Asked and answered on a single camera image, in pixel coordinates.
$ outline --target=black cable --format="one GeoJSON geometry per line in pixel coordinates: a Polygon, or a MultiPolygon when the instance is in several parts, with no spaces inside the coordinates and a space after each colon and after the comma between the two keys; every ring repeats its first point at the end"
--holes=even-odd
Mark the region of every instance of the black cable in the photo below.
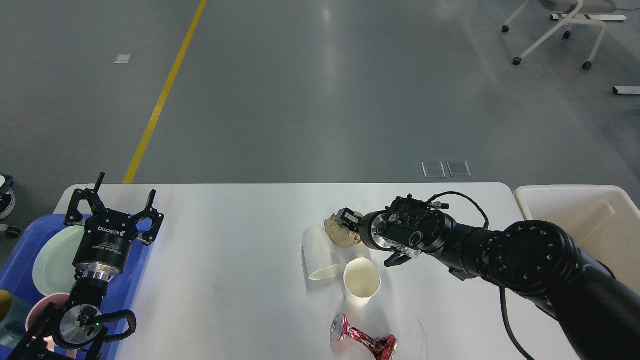
{"type": "Polygon", "coordinates": [[[614,274],[613,271],[611,271],[611,269],[607,265],[603,264],[600,261],[598,261],[598,264],[602,265],[602,267],[607,269],[607,271],[609,272],[609,274],[611,275],[612,278],[614,278],[614,279],[616,278],[616,274],[614,274]]]}
{"type": "Polygon", "coordinates": [[[522,346],[516,339],[516,336],[513,334],[513,331],[511,330],[511,325],[509,324],[509,316],[507,315],[507,298],[502,286],[500,287],[500,310],[502,311],[502,322],[504,322],[504,328],[507,330],[507,335],[509,335],[509,339],[511,339],[513,345],[526,359],[534,360],[533,357],[529,355],[529,353],[526,352],[524,348],[522,348],[522,346]]]}
{"type": "Polygon", "coordinates": [[[465,199],[469,200],[475,207],[476,209],[478,209],[478,211],[480,211],[480,214],[482,214],[482,217],[484,218],[484,225],[483,227],[485,229],[489,228],[489,218],[486,216],[486,214],[484,213],[484,210],[482,210],[482,208],[480,207],[480,205],[477,204],[477,202],[475,202],[473,199],[471,199],[470,197],[466,196],[463,193],[459,193],[459,192],[444,192],[444,193],[439,193],[436,194],[434,196],[432,196],[429,200],[427,200],[427,202],[433,202],[435,199],[444,196],[444,195],[457,195],[457,196],[462,196],[465,199]]]}
{"type": "MultiPolygon", "coordinates": [[[[444,195],[458,195],[458,196],[462,196],[465,199],[469,200],[476,207],[476,209],[478,209],[478,211],[480,211],[480,214],[482,214],[482,216],[484,218],[484,226],[483,227],[485,229],[489,228],[489,218],[484,213],[484,210],[482,210],[480,205],[478,205],[473,199],[471,199],[470,197],[466,196],[463,193],[459,193],[459,192],[439,193],[439,194],[436,194],[436,195],[432,196],[429,200],[427,200],[427,202],[433,202],[435,199],[437,199],[437,198],[439,198],[441,196],[444,196],[444,195]]],[[[529,355],[529,353],[526,352],[526,350],[524,350],[524,348],[520,345],[520,343],[516,339],[516,336],[513,334],[513,331],[511,330],[511,325],[509,324],[509,315],[507,314],[507,298],[506,298],[506,294],[505,294],[504,288],[502,286],[500,286],[500,310],[502,312],[502,322],[504,323],[504,328],[505,328],[505,330],[507,330],[507,335],[509,335],[509,339],[511,339],[511,342],[513,343],[513,346],[515,346],[518,349],[518,351],[527,360],[534,360],[533,357],[531,355],[529,355]]]]}

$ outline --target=yellow object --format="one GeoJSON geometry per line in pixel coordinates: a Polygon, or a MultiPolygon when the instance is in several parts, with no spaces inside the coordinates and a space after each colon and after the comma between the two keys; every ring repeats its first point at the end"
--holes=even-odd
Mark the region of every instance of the yellow object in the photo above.
{"type": "Polygon", "coordinates": [[[11,310],[12,298],[9,291],[0,290],[0,321],[4,320],[11,310]]]}
{"type": "Polygon", "coordinates": [[[171,87],[173,86],[173,82],[175,81],[175,77],[178,75],[178,71],[180,71],[180,66],[182,65],[182,61],[184,59],[184,55],[187,53],[187,49],[189,48],[189,44],[191,43],[191,38],[193,37],[193,33],[196,31],[198,27],[198,23],[200,22],[200,16],[204,11],[204,7],[207,5],[207,0],[201,0],[200,6],[198,7],[198,11],[196,11],[196,15],[193,17],[193,21],[191,21],[191,26],[189,27],[189,31],[187,31],[187,36],[184,37],[184,41],[182,42],[182,47],[178,52],[178,57],[176,57],[175,62],[173,63],[173,67],[171,68],[171,72],[169,73],[169,77],[164,84],[164,88],[162,93],[160,93],[160,98],[156,104],[156,108],[154,109],[153,114],[151,114],[151,119],[149,119],[149,123],[147,124],[147,129],[145,133],[142,135],[142,140],[140,140],[140,144],[138,145],[138,149],[136,150],[136,154],[134,154],[133,159],[131,160],[131,164],[129,164],[129,169],[127,170],[127,174],[124,176],[123,184],[131,184],[133,183],[133,179],[136,177],[136,173],[138,172],[138,167],[140,166],[140,162],[142,161],[142,157],[145,155],[145,151],[147,151],[147,145],[149,141],[151,141],[151,135],[154,133],[156,129],[156,124],[158,119],[160,118],[160,114],[162,114],[162,110],[164,108],[164,104],[166,103],[167,97],[169,97],[169,93],[171,92],[171,87]]]}

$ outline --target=chair wheel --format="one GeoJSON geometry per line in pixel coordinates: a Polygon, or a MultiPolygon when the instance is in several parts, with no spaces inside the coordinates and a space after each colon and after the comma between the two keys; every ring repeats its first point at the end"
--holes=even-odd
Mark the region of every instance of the chair wheel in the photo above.
{"type": "Polygon", "coordinates": [[[17,238],[18,236],[20,236],[21,233],[22,233],[22,230],[20,230],[19,227],[15,227],[15,226],[10,226],[5,231],[5,234],[10,238],[17,238]]]}

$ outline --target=white paper cup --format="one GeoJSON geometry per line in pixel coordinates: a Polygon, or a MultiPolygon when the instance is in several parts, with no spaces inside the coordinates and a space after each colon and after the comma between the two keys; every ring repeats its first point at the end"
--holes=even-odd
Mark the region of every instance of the white paper cup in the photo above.
{"type": "Polygon", "coordinates": [[[302,249],[309,280],[329,279],[344,271],[344,260],[334,248],[324,227],[314,226],[302,236],[302,249]]]}
{"type": "Polygon", "coordinates": [[[344,269],[344,298],[355,308],[364,307],[380,289],[380,273],[367,258],[357,258],[344,269]]]}

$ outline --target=crumpled brown paper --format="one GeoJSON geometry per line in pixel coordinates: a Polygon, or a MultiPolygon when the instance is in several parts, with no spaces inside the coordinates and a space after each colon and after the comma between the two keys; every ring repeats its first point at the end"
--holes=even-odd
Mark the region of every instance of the crumpled brown paper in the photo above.
{"type": "MultiPolygon", "coordinates": [[[[362,217],[362,214],[355,212],[355,215],[362,217]]],[[[349,229],[345,229],[335,221],[335,214],[324,221],[324,229],[331,241],[341,247],[352,247],[362,242],[358,233],[353,233],[349,229]]]]}

